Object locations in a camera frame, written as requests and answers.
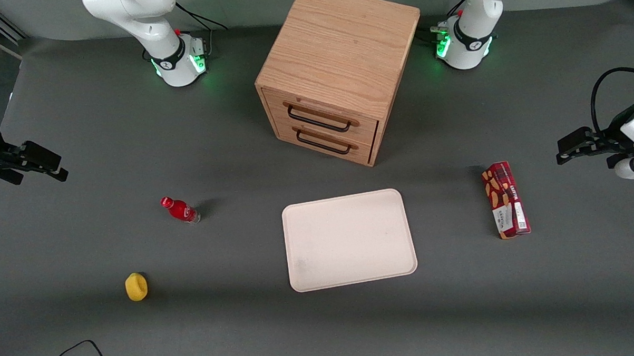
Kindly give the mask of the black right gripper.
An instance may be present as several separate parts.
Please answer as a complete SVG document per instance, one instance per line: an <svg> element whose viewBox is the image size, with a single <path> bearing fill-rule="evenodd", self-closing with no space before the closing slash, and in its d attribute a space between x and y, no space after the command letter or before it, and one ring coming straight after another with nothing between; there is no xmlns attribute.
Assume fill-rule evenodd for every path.
<svg viewBox="0 0 634 356"><path fill-rule="evenodd" d="M11 153L12 147L4 141L0 132L0 179L13 185L20 185L23 174L13 170L16 165L14 155ZM60 168L61 156L37 143L31 141L23 143L23 159L46 170L49 177L59 182L66 182L69 176L66 169Z"/></svg>

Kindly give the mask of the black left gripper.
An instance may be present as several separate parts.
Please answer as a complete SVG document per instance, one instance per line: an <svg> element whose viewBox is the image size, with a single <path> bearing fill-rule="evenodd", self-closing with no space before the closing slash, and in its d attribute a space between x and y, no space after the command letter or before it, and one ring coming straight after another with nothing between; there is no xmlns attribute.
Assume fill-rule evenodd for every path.
<svg viewBox="0 0 634 356"><path fill-rule="evenodd" d="M612 153L607 159L608 168L632 169L634 142L621 127L633 116L616 116L607 128L600 128L597 117L592 117L595 133L589 127L580 127L557 141L559 152L555 155L557 165L565 165L572 159L590 156L593 153L594 137L600 153Z"/></svg>

